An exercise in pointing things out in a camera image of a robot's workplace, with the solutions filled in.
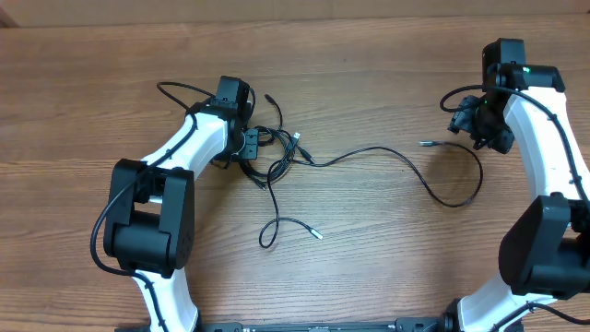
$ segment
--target wooden tabletop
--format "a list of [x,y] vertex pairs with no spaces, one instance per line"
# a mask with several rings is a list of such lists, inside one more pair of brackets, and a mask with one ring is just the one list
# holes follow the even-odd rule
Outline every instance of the wooden tabletop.
[[[590,158],[590,16],[395,18],[0,30],[0,330],[112,331],[148,311],[136,284],[94,266],[92,225],[107,201],[112,166],[159,148],[184,110],[156,90],[173,80],[215,91],[240,77],[259,95],[253,125],[301,133],[318,161],[385,146],[408,156],[436,193],[461,201],[477,164],[446,130],[438,108],[451,89],[481,81],[480,52],[499,37],[525,40],[527,61],[555,65],[566,85],[578,144]],[[203,96],[174,89],[186,102]],[[459,97],[450,101],[458,103]],[[469,207],[434,202],[400,159],[369,152],[325,169],[293,166],[267,191],[237,165],[207,167],[195,183],[191,295],[205,322],[383,321],[438,315],[498,269],[502,236],[529,204],[518,147],[478,152],[482,190]],[[261,148],[263,170],[280,146]],[[116,266],[116,261],[102,255]],[[590,296],[560,303],[587,317]],[[527,330],[573,331],[546,313]]]

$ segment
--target wood grain surface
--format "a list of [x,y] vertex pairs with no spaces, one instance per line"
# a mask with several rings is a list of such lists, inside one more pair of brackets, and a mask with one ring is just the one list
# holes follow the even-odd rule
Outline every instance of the wood grain surface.
[[[560,69],[572,128],[589,158],[587,15],[1,30],[0,330],[112,331],[148,321],[135,283],[94,266],[89,235],[114,163],[151,153],[183,122],[158,81],[215,91],[219,76],[241,77],[279,102],[285,128],[300,132],[317,160],[394,148],[440,196],[460,201],[476,185],[477,164],[465,152],[417,142],[470,144],[446,130],[450,114],[438,102],[480,82],[481,49],[499,37],[524,39],[529,63]],[[252,123],[277,124],[264,98]],[[264,169],[280,148],[260,155],[255,166]],[[207,167],[195,183],[187,266],[205,322],[438,315],[497,271],[500,240],[529,204],[518,147],[478,155],[483,188],[458,209],[436,204],[407,165],[385,153],[321,170],[293,166],[274,186],[281,213],[324,240],[284,223],[270,250],[257,242],[274,218],[268,192],[235,165]],[[587,317],[590,297],[557,307]],[[525,323],[531,331],[577,330],[545,313]]]

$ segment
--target wooden table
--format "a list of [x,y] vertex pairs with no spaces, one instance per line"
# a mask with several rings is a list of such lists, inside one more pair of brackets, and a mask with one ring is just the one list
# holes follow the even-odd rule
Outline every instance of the wooden table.
[[[586,15],[0,30],[0,330],[112,331],[148,321],[135,283],[94,266],[89,235],[114,163],[151,153],[183,122],[158,81],[215,91],[219,76],[241,77],[259,95],[254,125],[277,125],[262,98],[268,93],[317,160],[395,148],[440,196],[460,201],[476,185],[475,162],[417,142],[470,144],[467,134],[446,130],[450,114],[438,102],[480,82],[481,49],[499,37],[524,39],[527,61],[560,69],[572,128],[589,158]],[[264,169],[280,148],[260,155],[255,165]],[[529,204],[518,147],[478,155],[483,188],[458,209],[436,204],[407,165],[381,152],[321,170],[294,166],[275,185],[281,213],[325,238],[283,223],[270,250],[257,242],[274,218],[268,192],[236,165],[206,168],[195,184],[186,268],[204,320],[438,315],[497,271],[500,240]],[[558,307],[587,317],[590,297]],[[528,330],[576,330],[546,313],[525,321]]]

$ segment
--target silver connector tip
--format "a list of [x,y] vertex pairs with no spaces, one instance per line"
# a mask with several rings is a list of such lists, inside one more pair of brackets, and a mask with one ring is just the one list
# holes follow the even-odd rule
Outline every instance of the silver connector tip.
[[421,147],[433,147],[434,141],[420,141],[418,142]]
[[310,233],[313,236],[315,236],[318,240],[322,240],[324,238],[324,236],[319,231],[316,231],[315,229],[310,229]]

